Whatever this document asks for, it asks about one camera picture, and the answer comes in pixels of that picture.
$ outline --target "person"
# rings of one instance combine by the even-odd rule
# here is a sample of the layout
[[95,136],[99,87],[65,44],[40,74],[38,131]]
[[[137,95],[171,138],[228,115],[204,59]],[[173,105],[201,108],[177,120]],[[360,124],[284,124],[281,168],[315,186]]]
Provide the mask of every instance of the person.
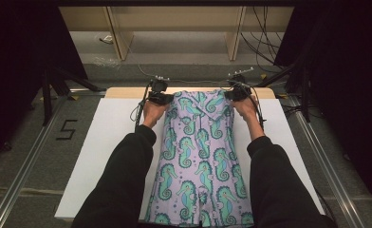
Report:
[[[251,135],[248,152],[254,227],[327,227],[287,153],[265,135],[251,100],[232,102],[232,105],[247,123]],[[166,109],[167,105],[146,102],[143,124],[114,149],[72,227],[138,226],[145,177],[157,139],[152,128]]]

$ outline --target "floor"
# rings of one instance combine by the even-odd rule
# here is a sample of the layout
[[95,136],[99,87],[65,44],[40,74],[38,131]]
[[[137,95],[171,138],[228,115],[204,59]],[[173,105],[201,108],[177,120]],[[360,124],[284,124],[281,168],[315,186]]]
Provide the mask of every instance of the floor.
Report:
[[[247,74],[252,84],[259,83],[263,75],[273,74],[269,71],[279,70],[263,58],[256,58],[248,45],[241,40],[237,60],[228,59],[225,40],[222,33],[217,32],[137,32],[130,45],[126,61],[120,62],[112,45],[103,43],[108,32],[72,32],[73,40],[84,63],[89,81],[97,86],[144,86],[148,81],[145,74],[159,75],[171,79],[196,81],[198,79],[221,81],[228,73],[237,70],[254,68]],[[261,33],[244,33],[247,40],[257,47],[253,38]],[[279,46],[281,33],[269,34],[274,46]],[[261,44],[260,51],[269,59],[272,49]],[[271,85],[275,94],[284,95],[283,85],[286,79]],[[83,89],[72,82],[67,82],[73,89]],[[184,86],[170,82],[171,86]],[[188,86],[209,86],[212,83],[188,84]],[[23,180],[21,192],[7,211],[7,219],[3,227],[69,227],[70,224],[54,218],[54,212],[81,151],[87,130],[92,122],[102,94],[74,93],[72,99],[53,100],[53,105],[60,106],[59,115],[46,134],[45,142],[39,147],[39,154]],[[291,100],[299,101],[299,96],[289,94],[288,99],[280,100],[283,105],[292,105]],[[0,152],[0,202],[7,189],[13,183],[21,165],[26,161],[29,152],[33,151],[34,142],[42,130],[43,103],[40,93],[32,103],[33,108],[17,128],[11,138],[12,149]],[[310,109],[311,123],[332,167],[338,175],[349,199],[358,210],[363,226],[372,227],[372,196],[366,189],[355,168],[343,157],[344,151],[336,140],[331,127],[315,107]],[[339,227],[350,226],[349,218],[344,214],[341,204],[336,198],[318,159],[314,155],[312,145],[307,140],[305,131],[299,121],[299,112],[285,107],[288,123],[295,141],[304,159],[313,185],[321,193],[326,204],[331,208]],[[62,132],[62,126],[75,129],[71,140],[58,140],[69,136]]]

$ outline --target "seahorse pattern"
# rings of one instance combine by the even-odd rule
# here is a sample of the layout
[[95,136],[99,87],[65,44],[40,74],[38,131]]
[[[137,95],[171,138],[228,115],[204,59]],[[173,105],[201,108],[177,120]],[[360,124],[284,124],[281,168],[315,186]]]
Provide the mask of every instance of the seahorse pattern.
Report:
[[177,92],[166,112],[145,220],[176,226],[252,226],[223,90]]

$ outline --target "black sleeve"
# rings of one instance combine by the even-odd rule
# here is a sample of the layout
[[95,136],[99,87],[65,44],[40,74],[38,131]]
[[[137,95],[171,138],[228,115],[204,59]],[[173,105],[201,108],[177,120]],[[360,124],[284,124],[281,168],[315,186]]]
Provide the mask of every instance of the black sleeve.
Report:
[[326,227],[281,146],[264,136],[251,142],[248,152],[255,227]]
[[97,186],[74,218],[72,227],[137,226],[156,139],[154,131],[144,125],[124,137],[112,152]]

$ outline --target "white board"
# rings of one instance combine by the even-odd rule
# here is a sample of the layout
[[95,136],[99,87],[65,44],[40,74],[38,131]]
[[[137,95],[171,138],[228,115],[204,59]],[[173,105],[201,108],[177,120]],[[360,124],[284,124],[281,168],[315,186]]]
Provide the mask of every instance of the white board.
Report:
[[[56,211],[57,219],[74,219],[82,207],[86,197],[94,189],[111,152],[128,133],[134,132],[135,123],[130,120],[130,113],[138,105],[140,99],[101,99],[94,120],[88,130],[82,151],[77,159],[74,170]],[[292,166],[304,183],[321,214],[325,214],[321,203],[313,188],[298,147],[290,132],[284,111],[276,99],[260,100],[265,133],[273,143],[281,145],[287,152]],[[154,131],[157,142],[154,145],[154,158],[148,171],[141,213],[143,219],[147,209],[147,202],[151,194],[154,177],[157,171],[160,142],[162,141],[163,119],[161,118]],[[235,111],[233,134],[236,153],[241,165],[243,179],[248,192],[250,179],[251,158],[246,150],[251,137],[246,123]]]

